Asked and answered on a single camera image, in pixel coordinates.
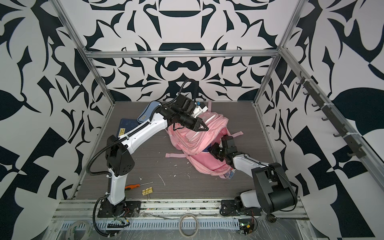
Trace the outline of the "pink student backpack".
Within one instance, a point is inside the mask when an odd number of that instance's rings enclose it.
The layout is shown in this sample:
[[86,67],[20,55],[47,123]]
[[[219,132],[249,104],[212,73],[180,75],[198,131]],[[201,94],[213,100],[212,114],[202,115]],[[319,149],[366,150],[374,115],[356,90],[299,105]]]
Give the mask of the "pink student backpack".
[[208,102],[208,108],[207,112],[199,115],[199,118],[209,128],[207,132],[194,132],[187,128],[180,129],[180,124],[176,124],[177,130],[172,127],[168,128],[167,133],[172,145],[182,153],[167,153],[166,158],[186,158],[198,172],[225,179],[225,173],[234,168],[215,159],[212,155],[202,154],[202,151],[208,151],[208,148],[215,143],[220,144],[221,138],[225,135],[236,138],[243,135],[243,132],[231,134],[227,128],[228,118],[212,112],[211,101]]

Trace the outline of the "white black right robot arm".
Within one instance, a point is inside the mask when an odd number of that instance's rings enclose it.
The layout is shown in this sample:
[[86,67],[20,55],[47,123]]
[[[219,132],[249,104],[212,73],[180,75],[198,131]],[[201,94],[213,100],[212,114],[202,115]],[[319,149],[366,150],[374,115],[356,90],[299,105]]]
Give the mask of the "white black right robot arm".
[[228,135],[223,136],[220,143],[209,146],[208,151],[215,159],[253,179],[255,189],[242,192],[235,198],[239,211],[259,208],[266,214],[272,214],[276,211],[287,212],[289,207],[296,208],[297,194],[279,163],[263,163],[238,151],[234,138]]

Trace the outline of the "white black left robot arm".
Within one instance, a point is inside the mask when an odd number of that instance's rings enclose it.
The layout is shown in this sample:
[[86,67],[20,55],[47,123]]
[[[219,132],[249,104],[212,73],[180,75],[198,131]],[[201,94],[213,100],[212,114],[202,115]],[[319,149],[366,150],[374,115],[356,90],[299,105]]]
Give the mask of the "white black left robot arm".
[[125,184],[128,173],[135,166],[132,154],[148,139],[169,126],[180,124],[194,132],[206,132],[207,125],[199,117],[208,111],[203,102],[195,102],[179,95],[168,104],[158,104],[149,118],[132,131],[116,138],[108,139],[106,160],[109,171],[108,201],[113,206],[125,200]]

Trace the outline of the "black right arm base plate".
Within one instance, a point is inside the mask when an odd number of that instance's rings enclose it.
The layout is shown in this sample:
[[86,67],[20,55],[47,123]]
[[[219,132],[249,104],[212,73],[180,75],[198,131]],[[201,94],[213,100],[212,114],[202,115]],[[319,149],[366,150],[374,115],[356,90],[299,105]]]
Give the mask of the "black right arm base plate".
[[260,216],[261,208],[245,208],[236,200],[221,200],[220,215],[224,217]]

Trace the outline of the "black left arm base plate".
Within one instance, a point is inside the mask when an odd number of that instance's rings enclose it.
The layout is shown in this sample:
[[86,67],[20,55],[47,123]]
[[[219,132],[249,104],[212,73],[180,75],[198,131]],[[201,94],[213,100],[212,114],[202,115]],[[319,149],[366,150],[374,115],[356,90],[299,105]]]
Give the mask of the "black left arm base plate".
[[98,208],[98,218],[125,217],[131,218],[140,213],[141,201],[123,201],[112,205],[108,200],[103,200]]

